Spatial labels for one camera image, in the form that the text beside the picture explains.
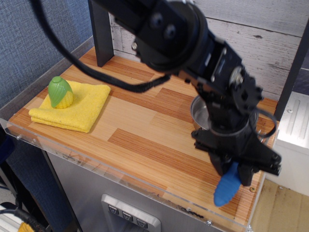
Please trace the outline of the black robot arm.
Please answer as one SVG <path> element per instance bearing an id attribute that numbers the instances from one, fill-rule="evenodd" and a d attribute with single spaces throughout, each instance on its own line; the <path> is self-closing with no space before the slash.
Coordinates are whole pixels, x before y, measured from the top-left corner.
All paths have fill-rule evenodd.
<path id="1" fill-rule="evenodd" d="M 254 173 L 278 175 L 281 156 L 260 142 L 257 107 L 263 99 L 230 45 L 208 28 L 192 3 L 166 0 L 99 0 L 98 5 L 135 35 L 136 53 L 151 69 L 192 84 L 208 111 L 208 129 L 192 132 L 219 175 L 236 163 L 242 185 Z"/>

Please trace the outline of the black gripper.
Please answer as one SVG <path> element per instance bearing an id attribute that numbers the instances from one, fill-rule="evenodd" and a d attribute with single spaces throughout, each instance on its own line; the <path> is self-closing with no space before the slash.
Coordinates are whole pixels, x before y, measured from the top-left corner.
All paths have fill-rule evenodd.
<path id="1" fill-rule="evenodd" d="M 273 175 L 281 172 L 281 156 L 261 143 L 250 126 L 234 133 L 198 129 L 191 135 L 196 141 L 196 148 L 208 152 L 220 176 L 227 173 L 233 162 L 237 162 L 243 186 L 250 186 L 253 175 L 259 171 Z"/>

